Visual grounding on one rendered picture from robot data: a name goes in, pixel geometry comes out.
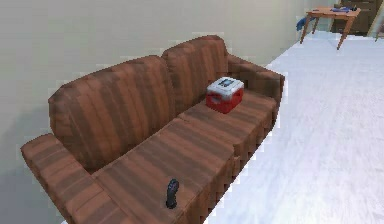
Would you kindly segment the red and white box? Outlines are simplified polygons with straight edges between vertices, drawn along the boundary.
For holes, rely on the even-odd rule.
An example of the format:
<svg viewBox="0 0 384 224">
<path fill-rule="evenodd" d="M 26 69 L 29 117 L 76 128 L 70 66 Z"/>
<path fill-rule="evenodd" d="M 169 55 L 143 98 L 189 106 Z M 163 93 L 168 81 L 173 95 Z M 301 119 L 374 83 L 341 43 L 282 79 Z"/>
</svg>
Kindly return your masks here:
<svg viewBox="0 0 384 224">
<path fill-rule="evenodd" d="M 206 89 L 206 105 L 220 113 L 227 114 L 241 101 L 244 83 L 231 77 L 221 77 Z"/>
</svg>

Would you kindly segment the brown striped sofa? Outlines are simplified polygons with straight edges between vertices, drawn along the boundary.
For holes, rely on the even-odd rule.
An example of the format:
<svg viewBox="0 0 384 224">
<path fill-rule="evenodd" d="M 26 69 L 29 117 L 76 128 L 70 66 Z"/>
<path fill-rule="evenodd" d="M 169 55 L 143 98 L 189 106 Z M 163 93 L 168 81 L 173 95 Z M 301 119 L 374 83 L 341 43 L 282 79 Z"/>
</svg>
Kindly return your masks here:
<svg viewBox="0 0 384 224">
<path fill-rule="evenodd" d="M 227 114 L 206 105 L 221 77 L 244 83 Z M 220 37 L 195 38 L 62 85 L 22 156 L 67 224 L 203 224 L 272 130 L 283 85 Z"/>
</svg>

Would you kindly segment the black remote control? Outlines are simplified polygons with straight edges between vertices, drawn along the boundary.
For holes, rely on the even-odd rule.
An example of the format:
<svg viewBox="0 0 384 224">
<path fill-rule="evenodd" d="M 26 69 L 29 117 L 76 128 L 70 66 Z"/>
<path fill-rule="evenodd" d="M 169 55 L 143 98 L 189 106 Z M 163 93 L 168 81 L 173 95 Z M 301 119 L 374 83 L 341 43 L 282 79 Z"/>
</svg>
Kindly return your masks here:
<svg viewBox="0 0 384 224">
<path fill-rule="evenodd" d="M 176 194 L 179 189 L 179 182 L 176 179 L 171 179 L 166 194 L 166 207 L 168 209 L 174 209 L 177 206 Z"/>
</svg>

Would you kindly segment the orange wooden table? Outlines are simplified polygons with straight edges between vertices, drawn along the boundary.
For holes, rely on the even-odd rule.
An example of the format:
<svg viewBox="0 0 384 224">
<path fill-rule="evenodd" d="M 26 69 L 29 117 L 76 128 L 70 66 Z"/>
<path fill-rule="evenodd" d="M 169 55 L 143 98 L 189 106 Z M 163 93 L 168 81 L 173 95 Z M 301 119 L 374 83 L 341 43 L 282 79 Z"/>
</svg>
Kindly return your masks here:
<svg viewBox="0 0 384 224">
<path fill-rule="evenodd" d="M 300 43 L 303 43 L 304 41 L 304 38 L 307 34 L 309 22 L 312 18 L 316 20 L 312 32 L 315 32 L 320 18 L 331 18 L 334 20 L 344 20 L 346 22 L 343 33 L 337 45 L 337 49 L 340 49 L 344 40 L 347 38 L 347 35 L 349 34 L 355 19 L 358 17 L 360 12 L 361 12 L 360 8 L 357 8 L 355 11 L 349 10 L 348 12 L 335 12 L 332 10 L 331 7 L 317 7 L 313 10 L 307 11 L 306 17 L 305 17 L 305 23 L 302 29 L 302 35 L 300 38 Z"/>
</svg>

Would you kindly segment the dark brown wooden cupboard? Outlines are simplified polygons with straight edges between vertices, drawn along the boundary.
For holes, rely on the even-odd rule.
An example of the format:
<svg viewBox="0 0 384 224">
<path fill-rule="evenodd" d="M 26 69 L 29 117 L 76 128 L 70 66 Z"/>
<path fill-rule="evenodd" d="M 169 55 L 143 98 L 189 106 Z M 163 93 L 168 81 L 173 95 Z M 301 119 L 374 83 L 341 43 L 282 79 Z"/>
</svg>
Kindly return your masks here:
<svg viewBox="0 0 384 224">
<path fill-rule="evenodd" d="M 354 20 L 350 29 L 350 34 L 366 36 L 377 16 L 382 2 L 383 0 L 338 0 L 338 3 L 342 6 L 356 6 L 361 9 L 361 12 Z"/>
</svg>

